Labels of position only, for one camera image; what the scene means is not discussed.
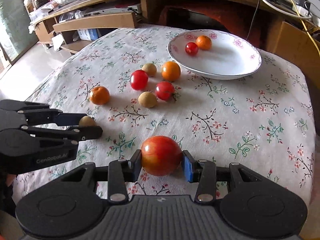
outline open drawer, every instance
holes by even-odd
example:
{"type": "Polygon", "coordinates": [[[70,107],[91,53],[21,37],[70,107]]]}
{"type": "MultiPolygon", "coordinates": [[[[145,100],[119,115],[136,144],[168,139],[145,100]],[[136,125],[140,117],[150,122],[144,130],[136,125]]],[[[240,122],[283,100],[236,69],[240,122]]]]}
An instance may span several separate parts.
{"type": "Polygon", "coordinates": [[[137,18],[133,12],[89,16],[53,25],[56,32],[95,28],[136,28],[137,18]]]}

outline floral tablecloth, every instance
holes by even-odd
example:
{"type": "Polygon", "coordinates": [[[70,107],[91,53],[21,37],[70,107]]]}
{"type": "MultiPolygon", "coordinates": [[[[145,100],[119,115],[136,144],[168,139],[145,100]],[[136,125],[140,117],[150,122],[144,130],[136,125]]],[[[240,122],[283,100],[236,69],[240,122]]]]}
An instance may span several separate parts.
{"type": "MultiPolygon", "coordinates": [[[[18,176],[16,200],[85,162],[103,166],[129,159],[148,137],[166,135],[195,159],[218,166],[240,162],[309,204],[316,133],[305,78],[295,65],[259,50],[260,70],[239,80],[213,80],[182,68],[173,83],[175,103],[159,100],[152,109],[139,105],[140,92],[130,87],[130,74],[145,63],[155,64],[157,76],[147,87],[154,91],[162,81],[161,65],[171,60],[168,42],[183,31],[157,25],[117,29],[73,55],[43,81],[30,100],[64,112],[87,113],[104,132],[98,140],[80,142],[76,160],[18,176]],[[88,100],[90,89],[98,85],[111,94],[104,106],[88,100]]],[[[99,183],[97,194],[102,198],[107,197],[107,185],[99,183]]],[[[181,168],[166,177],[142,170],[136,183],[127,183],[129,196],[193,197],[196,188],[196,183],[185,182],[181,168]]],[[[226,192],[226,183],[218,182],[217,197],[226,192]]]]}

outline red tomato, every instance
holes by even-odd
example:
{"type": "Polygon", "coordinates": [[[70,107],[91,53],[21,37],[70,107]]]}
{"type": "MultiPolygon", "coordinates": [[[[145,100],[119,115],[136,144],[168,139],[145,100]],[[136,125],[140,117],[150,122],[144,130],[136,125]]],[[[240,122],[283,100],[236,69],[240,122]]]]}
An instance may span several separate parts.
{"type": "Polygon", "coordinates": [[[184,49],[190,56],[195,56],[199,50],[197,44],[195,44],[194,42],[188,42],[184,49]]]}
{"type": "Polygon", "coordinates": [[[172,95],[175,93],[174,86],[166,81],[162,81],[156,86],[156,96],[161,100],[167,101],[172,98],[172,95]]]}
{"type": "Polygon", "coordinates": [[[136,70],[131,74],[130,85],[134,90],[143,90],[148,83],[148,74],[143,70],[136,70]]]}
{"type": "Polygon", "coordinates": [[[177,142],[167,136],[152,136],[141,146],[143,169],[154,176],[172,173],[182,160],[182,150],[177,142]]]}

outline wooden shelf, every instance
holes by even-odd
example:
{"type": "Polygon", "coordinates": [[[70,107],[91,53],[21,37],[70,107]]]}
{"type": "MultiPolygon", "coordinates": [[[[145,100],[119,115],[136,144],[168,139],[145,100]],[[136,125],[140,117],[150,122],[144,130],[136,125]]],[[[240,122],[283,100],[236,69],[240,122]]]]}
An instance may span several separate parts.
{"type": "Polygon", "coordinates": [[[69,51],[71,53],[77,53],[77,52],[81,51],[81,49],[83,49],[85,46],[88,46],[91,42],[93,42],[93,41],[79,40],[79,41],[75,41],[70,44],[61,45],[61,48],[66,51],[69,51]]]}
{"type": "Polygon", "coordinates": [[[53,25],[58,32],[95,28],[136,28],[137,20],[133,12],[89,16],[53,25]]]}

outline orange fruit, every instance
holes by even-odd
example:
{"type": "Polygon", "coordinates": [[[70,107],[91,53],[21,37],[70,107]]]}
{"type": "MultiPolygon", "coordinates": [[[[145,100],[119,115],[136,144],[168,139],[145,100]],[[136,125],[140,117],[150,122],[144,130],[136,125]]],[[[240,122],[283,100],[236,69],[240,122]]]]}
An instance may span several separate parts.
{"type": "Polygon", "coordinates": [[[212,41],[209,37],[201,35],[197,38],[196,44],[199,49],[209,50],[209,49],[211,49],[212,41]]]}
{"type": "Polygon", "coordinates": [[[98,86],[90,91],[89,98],[95,105],[104,105],[109,101],[110,94],[108,89],[103,86],[98,86]]]}
{"type": "Polygon", "coordinates": [[[180,66],[174,61],[167,61],[161,68],[162,77],[168,81],[176,81],[181,74],[180,66]]]}

